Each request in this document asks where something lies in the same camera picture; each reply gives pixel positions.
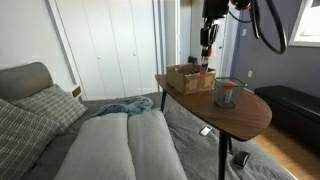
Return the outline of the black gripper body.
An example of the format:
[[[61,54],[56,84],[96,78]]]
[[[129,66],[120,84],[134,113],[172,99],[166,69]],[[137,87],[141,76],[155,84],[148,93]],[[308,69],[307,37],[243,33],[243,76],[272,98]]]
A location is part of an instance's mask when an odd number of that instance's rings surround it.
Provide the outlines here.
[[[229,0],[204,0],[202,18],[204,25],[200,30],[200,44],[211,47],[218,32],[216,20],[224,18],[229,10]]]

